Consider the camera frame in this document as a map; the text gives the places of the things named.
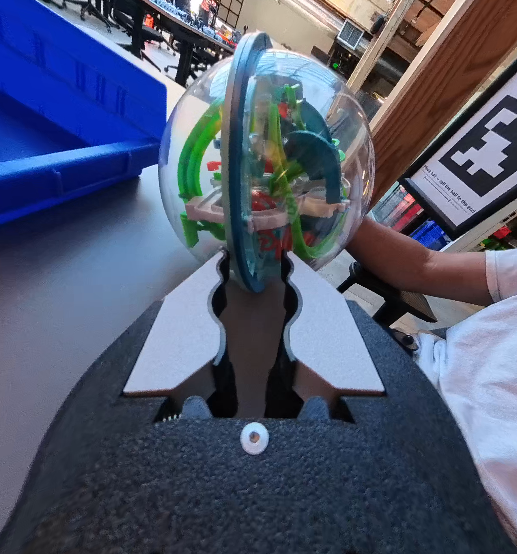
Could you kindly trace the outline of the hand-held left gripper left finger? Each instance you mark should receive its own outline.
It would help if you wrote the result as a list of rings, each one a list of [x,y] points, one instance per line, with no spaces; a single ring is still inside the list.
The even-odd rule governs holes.
[[[124,385],[128,397],[170,397],[178,406],[217,389],[214,368],[226,353],[229,256],[219,251],[171,293],[162,306]]]

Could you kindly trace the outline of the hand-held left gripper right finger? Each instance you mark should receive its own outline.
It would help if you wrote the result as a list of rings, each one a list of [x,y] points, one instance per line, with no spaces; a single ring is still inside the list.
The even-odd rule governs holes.
[[[382,397],[385,387],[345,297],[293,252],[282,254],[289,294],[283,346],[294,367],[291,389],[329,408],[342,397]]]

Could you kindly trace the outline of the clear plastic maze ball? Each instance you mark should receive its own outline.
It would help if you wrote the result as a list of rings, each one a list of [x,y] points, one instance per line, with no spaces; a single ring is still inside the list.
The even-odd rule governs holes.
[[[366,114],[320,61],[244,35],[197,78],[166,124],[158,182],[167,218],[201,262],[225,248],[261,292],[283,252],[318,271],[368,212],[375,154]]]

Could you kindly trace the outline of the black office chair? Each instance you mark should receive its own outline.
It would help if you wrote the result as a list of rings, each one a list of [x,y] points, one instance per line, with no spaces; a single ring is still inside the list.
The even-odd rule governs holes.
[[[158,31],[151,30],[151,28],[144,25],[147,7],[148,5],[143,1],[111,1],[114,21],[131,37],[131,44],[122,47],[136,56],[137,59],[148,61],[160,72],[160,68],[144,53],[146,41],[164,42],[164,38]]]
[[[406,314],[411,314],[424,322],[436,323],[437,318],[426,297],[392,287],[363,268],[357,261],[351,263],[349,276],[337,287],[337,291],[343,294],[355,284],[383,298],[384,302],[374,313],[373,321],[381,326],[402,350],[412,356],[418,349],[415,339],[405,331],[391,328],[391,324]]]

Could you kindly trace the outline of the black framed marker sign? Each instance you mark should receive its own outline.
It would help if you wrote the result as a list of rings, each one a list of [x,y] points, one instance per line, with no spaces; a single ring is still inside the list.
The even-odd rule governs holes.
[[[450,239],[517,200],[517,59],[398,179]]]

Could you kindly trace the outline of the blue plastic bin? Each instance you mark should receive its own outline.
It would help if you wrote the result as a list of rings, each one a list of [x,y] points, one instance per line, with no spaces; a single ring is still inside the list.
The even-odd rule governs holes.
[[[158,163],[167,88],[100,33],[0,1],[0,225]]]

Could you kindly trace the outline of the office desk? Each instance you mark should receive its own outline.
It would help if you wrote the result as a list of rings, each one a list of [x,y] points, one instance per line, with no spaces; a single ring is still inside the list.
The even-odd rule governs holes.
[[[168,33],[172,33],[175,40],[180,44],[179,62],[175,76],[175,82],[182,87],[186,87],[187,79],[190,76],[191,61],[195,48],[211,50],[215,60],[224,53],[232,55],[237,45],[230,45],[223,39],[216,39],[200,31],[195,25],[187,23],[181,16],[172,14],[171,11],[164,9],[155,1],[143,1],[145,7],[157,12],[160,15],[160,21],[166,27]]]

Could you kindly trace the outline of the wooden post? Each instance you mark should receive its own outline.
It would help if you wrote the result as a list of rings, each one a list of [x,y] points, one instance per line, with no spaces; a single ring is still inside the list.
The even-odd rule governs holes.
[[[371,122],[370,207],[517,47],[517,1],[455,1]]]

